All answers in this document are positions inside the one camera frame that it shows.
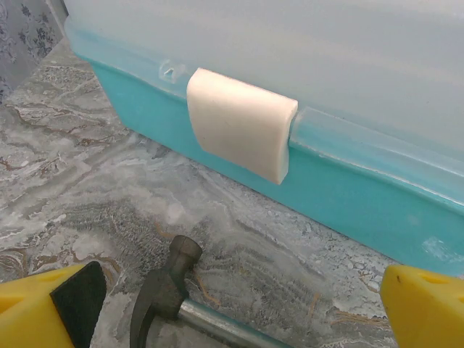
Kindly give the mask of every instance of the marble countertop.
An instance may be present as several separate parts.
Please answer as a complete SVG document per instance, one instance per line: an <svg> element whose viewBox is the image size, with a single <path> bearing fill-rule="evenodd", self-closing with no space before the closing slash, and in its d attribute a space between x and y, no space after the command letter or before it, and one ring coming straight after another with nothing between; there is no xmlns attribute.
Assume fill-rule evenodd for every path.
<svg viewBox="0 0 464 348"><path fill-rule="evenodd" d="M176 234L204 254L198 302L295 347L395 347L385 256L126 129L62 41L0 110L0 281L97 260L92 347L128 347L131 311ZM156 320L147 347L224 347Z"/></svg>

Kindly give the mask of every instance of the hammer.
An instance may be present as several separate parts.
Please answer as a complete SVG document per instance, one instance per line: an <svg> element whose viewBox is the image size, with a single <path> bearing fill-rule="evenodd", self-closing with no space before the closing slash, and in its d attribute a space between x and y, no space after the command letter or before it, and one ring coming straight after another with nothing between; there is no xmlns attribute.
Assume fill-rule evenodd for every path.
<svg viewBox="0 0 464 348"><path fill-rule="evenodd" d="M130 322L130 348L145 348L155 315L181 319L212 336L244 348L291 348L290 346L189 299L183 282L188 269L202 256L202 248L186 236L174 237L167 263L151 270L138 293Z"/></svg>

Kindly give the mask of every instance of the plastic storage container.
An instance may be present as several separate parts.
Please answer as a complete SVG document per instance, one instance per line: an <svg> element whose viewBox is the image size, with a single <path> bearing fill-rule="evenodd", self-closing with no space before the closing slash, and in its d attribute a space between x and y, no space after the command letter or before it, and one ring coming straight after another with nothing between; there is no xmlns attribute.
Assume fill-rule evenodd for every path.
<svg viewBox="0 0 464 348"><path fill-rule="evenodd" d="M129 128L399 262L464 273L464 2L65 3ZM281 185L199 146L199 67L299 102Z"/></svg>

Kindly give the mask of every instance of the black rubber pad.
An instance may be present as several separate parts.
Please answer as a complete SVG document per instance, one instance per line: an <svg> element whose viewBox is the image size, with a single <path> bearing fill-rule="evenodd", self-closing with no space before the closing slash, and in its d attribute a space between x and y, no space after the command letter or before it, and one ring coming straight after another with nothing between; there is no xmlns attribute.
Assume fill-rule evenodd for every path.
<svg viewBox="0 0 464 348"><path fill-rule="evenodd" d="M51 299L75 348L89 348L107 295L102 267L92 261L58 286Z"/></svg>

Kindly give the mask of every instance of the patterned fabric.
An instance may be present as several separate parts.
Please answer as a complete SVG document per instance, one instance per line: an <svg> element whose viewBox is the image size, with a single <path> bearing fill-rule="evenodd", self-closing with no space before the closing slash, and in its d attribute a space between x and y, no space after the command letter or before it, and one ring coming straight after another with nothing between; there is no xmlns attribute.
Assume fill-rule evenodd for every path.
<svg viewBox="0 0 464 348"><path fill-rule="evenodd" d="M0 104L61 38L45 0L0 0Z"/></svg>

